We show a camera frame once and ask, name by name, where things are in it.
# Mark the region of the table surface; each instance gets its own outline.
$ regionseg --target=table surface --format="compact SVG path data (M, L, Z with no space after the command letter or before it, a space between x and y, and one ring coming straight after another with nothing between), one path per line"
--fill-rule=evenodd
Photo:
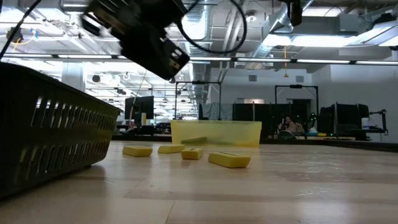
M90 169L0 202L0 223L398 223L398 154L261 145L185 161L124 156L125 144L159 145L112 142ZM213 151L252 160L227 169Z

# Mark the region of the person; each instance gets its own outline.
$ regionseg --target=person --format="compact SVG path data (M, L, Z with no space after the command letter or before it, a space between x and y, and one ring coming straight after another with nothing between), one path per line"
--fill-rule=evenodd
M303 126L300 123L292 121L290 115L285 115L283 120L284 123L280 123L278 126L278 132L281 130L286 130L294 133L295 135L303 134L305 132Z

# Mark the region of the yellow translucent bin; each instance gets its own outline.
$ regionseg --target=yellow translucent bin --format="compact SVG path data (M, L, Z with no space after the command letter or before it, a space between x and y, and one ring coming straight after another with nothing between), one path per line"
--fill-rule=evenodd
M173 144L259 147L259 121L172 120Z

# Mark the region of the black plastic basket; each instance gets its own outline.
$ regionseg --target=black plastic basket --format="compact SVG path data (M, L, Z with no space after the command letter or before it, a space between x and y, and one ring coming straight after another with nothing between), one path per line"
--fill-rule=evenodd
M0 74L0 198L105 158L118 108L30 68Z

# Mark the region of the yellow foam block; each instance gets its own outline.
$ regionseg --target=yellow foam block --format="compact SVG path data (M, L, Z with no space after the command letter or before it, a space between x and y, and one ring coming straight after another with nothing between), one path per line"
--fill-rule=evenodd
M226 152L212 152L209 155L209 162L228 168L243 168L249 165L250 156L241 156Z
M175 153L181 152L185 149L185 145L182 144L174 144L174 145L164 145L160 146L157 150L158 153Z
M123 148L123 154L129 156L150 156L152 154L152 148L147 146L125 146Z
M184 149L181 151L182 159L200 159L202 149L200 148L191 148L191 149Z

